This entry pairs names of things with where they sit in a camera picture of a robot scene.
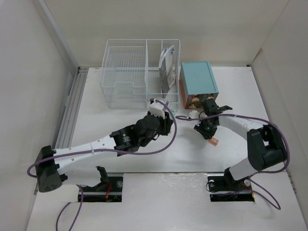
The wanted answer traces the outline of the orange transparent case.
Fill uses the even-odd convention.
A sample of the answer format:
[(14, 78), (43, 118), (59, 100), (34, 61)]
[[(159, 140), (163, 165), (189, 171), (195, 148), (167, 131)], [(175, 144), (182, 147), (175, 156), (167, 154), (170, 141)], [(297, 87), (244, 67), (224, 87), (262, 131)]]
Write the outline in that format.
[(214, 137), (210, 138), (208, 141), (214, 146), (217, 146), (219, 144), (219, 140)]

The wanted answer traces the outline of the clear drawer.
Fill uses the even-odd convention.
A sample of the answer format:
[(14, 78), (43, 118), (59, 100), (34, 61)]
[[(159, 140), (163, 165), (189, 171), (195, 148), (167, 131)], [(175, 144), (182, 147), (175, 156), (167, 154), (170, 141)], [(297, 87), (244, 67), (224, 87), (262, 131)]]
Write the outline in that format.
[(187, 102), (203, 102), (208, 98), (216, 99), (218, 93), (192, 94), (188, 96)]
[(203, 102), (186, 102), (185, 109), (199, 109), (202, 107)]

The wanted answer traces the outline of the teal drawer box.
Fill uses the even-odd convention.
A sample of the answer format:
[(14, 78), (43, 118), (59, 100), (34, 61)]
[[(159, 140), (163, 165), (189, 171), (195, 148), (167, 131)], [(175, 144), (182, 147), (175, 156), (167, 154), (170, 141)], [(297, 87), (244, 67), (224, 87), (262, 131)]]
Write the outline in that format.
[(179, 84), (183, 106), (192, 94), (218, 93), (218, 87), (209, 61), (181, 63)]

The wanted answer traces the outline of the grey setup guide booklet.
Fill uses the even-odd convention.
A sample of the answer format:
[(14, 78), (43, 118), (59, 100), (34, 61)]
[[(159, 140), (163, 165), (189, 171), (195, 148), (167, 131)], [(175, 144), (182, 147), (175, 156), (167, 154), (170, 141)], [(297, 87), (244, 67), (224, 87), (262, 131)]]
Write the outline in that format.
[(166, 98), (167, 93), (170, 90), (168, 76), (172, 69), (172, 61), (173, 61), (173, 52), (167, 51), (167, 49), (163, 49), (161, 51), (160, 60), (159, 60), (159, 75), (161, 78), (161, 92), (162, 98)]

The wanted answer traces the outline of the green transparent tape case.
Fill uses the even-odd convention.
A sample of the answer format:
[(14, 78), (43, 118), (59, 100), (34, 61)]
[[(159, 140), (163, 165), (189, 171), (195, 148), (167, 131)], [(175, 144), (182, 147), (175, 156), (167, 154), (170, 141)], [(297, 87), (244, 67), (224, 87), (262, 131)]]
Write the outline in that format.
[(176, 116), (177, 115), (177, 110), (171, 110), (171, 112), (172, 112), (172, 114), (174, 115), (174, 116)]

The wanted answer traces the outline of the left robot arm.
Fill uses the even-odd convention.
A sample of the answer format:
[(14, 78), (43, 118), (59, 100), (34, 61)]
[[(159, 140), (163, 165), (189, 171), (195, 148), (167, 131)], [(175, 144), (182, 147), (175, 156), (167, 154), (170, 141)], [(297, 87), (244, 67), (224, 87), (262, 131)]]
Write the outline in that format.
[(69, 173), (91, 161), (127, 154), (141, 155), (141, 147), (146, 147), (160, 136), (170, 134), (174, 125), (173, 118), (168, 112), (162, 115), (148, 112), (135, 124), (96, 141), (62, 149), (53, 149), (49, 145), (42, 147), (34, 163), (39, 192), (51, 192), (64, 183), (70, 184)]

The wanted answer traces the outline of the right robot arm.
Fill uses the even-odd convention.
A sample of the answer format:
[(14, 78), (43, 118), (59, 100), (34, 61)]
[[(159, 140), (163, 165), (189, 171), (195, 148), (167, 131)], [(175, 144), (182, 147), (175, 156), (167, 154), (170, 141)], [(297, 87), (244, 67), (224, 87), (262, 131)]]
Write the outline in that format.
[(275, 124), (261, 118), (226, 114), (230, 107), (219, 107), (213, 98), (205, 100), (202, 109), (206, 116), (199, 118), (194, 129), (205, 140), (217, 143), (214, 135), (218, 126), (223, 126), (247, 142), (247, 158), (225, 169), (223, 176), (208, 178), (211, 192), (241, 191), (250, 176), (279, 163), (289, 164), (290, 150), (286, 138)]

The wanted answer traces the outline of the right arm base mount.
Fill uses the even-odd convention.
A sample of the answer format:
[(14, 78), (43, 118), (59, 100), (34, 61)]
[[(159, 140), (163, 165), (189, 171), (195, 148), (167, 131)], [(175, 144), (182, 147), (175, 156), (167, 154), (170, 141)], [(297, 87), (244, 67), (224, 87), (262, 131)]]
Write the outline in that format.
[(248, 177), (228, 184), (223, 175), (207, 176), (207, 190), (211, 202), (254, 202), (251, 181)]

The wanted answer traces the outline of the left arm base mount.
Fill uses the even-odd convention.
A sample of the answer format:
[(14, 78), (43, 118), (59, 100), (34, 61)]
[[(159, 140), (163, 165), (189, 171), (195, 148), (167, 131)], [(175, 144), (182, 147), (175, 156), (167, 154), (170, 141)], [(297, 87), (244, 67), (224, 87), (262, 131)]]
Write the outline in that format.
[(120, 173), (108, 174), (109, 182), (99, 187), (82, 186), (85, 203), (120, 203), (122, 202), (123, 176)]

